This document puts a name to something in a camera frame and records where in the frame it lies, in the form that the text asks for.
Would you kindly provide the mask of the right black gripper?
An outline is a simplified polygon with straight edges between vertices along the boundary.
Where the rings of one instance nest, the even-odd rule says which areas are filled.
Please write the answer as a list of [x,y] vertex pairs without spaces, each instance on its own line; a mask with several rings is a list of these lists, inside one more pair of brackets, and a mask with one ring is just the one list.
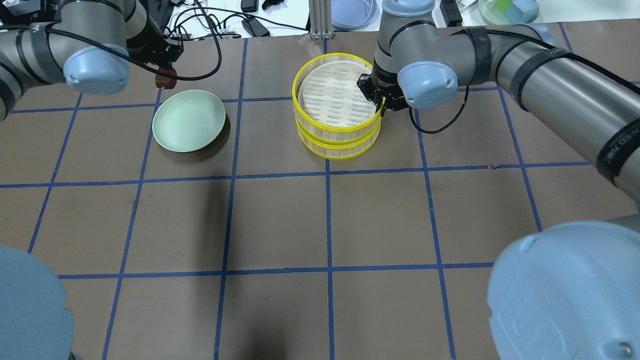
[[397,73],[385,70],[362,73],[356,84],[365,99],[375,104],[375,114],[379,117],[384,117],[387,110],[397,112],[409,108]]

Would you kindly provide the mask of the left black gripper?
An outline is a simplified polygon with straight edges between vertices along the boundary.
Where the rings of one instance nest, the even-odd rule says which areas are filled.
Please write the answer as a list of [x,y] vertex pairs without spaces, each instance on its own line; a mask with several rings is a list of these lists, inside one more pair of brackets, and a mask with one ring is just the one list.
[[185,46],[179,39],[165,36],[154,22],[147,22],[138,34],[127,39],[127,49],[133,59],[169,68],[178,61]]

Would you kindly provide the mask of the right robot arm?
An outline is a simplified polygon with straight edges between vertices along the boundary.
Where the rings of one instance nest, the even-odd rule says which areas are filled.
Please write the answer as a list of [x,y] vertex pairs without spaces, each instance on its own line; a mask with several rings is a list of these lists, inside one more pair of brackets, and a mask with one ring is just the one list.
[[484,318],[502,360],[639,358],[639,214],[565,221],[570,207],[553,186],[606,184],[639,206],[639,89],[547,39],[547,28],[471,27],[439,34],[432,0],[384,0],[366,98],[382,109],[409,110],[422,135],[426,117],[460,85],[494,82],[518,157],[552,153],[534,142],[537,120],[592,166],[516,167],[537,231],[521,235],[494,260]]

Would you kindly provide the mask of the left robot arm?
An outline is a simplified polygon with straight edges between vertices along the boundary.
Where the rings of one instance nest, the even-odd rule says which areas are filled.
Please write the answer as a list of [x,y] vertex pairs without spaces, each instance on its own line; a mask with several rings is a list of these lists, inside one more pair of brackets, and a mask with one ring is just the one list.
[[[112,95],[130,82],[130,65],[177,79],[184,47],[157,25],[139,0],[62,0],[59,19],[7,25],[1,34],[1,118],[35,87],[67,84],[83,94]],[[74,316],[48,265],[3,245],[1,358],[75,360]]]

